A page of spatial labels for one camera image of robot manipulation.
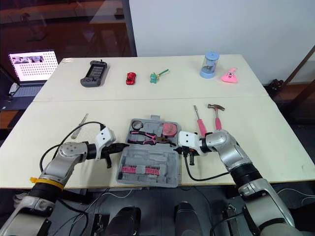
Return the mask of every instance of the pink plush toy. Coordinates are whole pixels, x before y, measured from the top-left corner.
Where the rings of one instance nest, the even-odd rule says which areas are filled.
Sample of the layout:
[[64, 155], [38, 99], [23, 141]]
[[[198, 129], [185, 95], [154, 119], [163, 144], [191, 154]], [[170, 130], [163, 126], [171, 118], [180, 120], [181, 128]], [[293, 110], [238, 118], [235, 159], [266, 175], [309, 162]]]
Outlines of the pink plush toy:
[[222, 81], [227, 82], [227, 83], [238, 82], [238, 79], [236, 78], [236, 75], [234, 73], [235, 70], [236, 70], [236, 68], [229, 69], [229, 71], [221, 77]]

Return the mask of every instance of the pink-handled hammer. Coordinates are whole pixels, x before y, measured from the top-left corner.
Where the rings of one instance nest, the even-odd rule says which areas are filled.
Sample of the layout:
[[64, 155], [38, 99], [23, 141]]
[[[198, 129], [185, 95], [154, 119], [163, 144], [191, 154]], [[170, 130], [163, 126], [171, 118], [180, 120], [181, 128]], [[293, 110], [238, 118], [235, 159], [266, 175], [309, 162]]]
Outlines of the pink-handled hammer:
[[208, 108], [215, 109], [215, 113], [216, 113], [216, 120], [215, 120], [216, 130], [222, 129], [221, 121], [220, 121], [219, 114], [218, 114], [218, 109], [224, 111], [225, 108], [220, 106], [220, 105], [218, 105], [218, 104], [213, 104], [213, 105], [208, 104]]

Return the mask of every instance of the red toy car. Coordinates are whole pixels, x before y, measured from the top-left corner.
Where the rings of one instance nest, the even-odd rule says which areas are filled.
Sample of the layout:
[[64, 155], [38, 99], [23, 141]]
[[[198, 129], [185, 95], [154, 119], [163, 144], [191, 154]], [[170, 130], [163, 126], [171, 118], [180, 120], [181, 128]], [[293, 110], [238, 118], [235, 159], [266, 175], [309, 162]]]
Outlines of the red toy car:
[[129, 72], [127, 74], [126, 84], [127, 85], [134, 85], [134, 83], [136, 83], [136, 73]]

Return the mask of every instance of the laptop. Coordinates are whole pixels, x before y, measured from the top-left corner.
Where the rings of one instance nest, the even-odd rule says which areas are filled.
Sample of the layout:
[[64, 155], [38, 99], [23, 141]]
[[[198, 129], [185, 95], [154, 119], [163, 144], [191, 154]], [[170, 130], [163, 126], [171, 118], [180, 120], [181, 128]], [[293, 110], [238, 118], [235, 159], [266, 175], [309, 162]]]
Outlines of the laptop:
[[12, 99], [5, 102], [2, 111], [24, 110], [58, 66], [54, 50], [9, 53], [19, 88]]

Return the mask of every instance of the table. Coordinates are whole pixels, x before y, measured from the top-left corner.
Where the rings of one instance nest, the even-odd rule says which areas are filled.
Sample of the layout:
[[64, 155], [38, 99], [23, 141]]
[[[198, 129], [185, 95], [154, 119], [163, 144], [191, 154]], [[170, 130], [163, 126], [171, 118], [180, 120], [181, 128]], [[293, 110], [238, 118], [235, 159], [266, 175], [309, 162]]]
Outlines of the table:
[[[104, 85], [85, 88], [80, 79], [85, 77], [90, 61], [108, 63]], [[40, 90], [34, 101], [94, 101], [173, 99], [235, 96], [268, 96], [242, 55], [220, 55], [216, 76], [199, 76], [204, 56], [152, 57], [152, 58], [73, 58], [63, 59], [56, 71]], [[237, 67], [237, 84], [221, 81], [228, 69]], [[150, 74], [169, 69], [157, 84], [150, 83]], [[128, 72], [135, 72], [136, 85], [126, 85]]]
[[[220, 118], [224, 129], [238, 141], [261, 175], [270, 182], [305, 181], [315, 179], [315, 166], [301, 143], [269, 96], [182, 98], [152, 100], [102, 100], [33, 102], [0, 148], [0, 187], [31, 188], [30, 177], [38, 177], [39, 160], [46, 149], [59, 143], [64, 136], [89, 113], [87, 121], [97, 120], [112, 129], [117, 142], [124, 142], [132, 118], [174, 121], [182, 130], [198, 131], [193, 105], [208, 129], [214, 130], [214, 111], [208, 103], [226, 108]], [[83, 127], [77, 142], [93, 142], [98, 125]], [[52, 156], [48, 155], [44, 166]], [[111, 156], [113, 167], [106, 169], [105, 160], [88, 160], [76, 165], [66, 188], [121, 187], [116, 182], [120, 154]], [[234, 184], [231, 176], [195, 182], [181, 161], [181, 185]], [[217, 153], [196, 157], [190, 171], [196, 178], [210, 177], [225, 168]]]

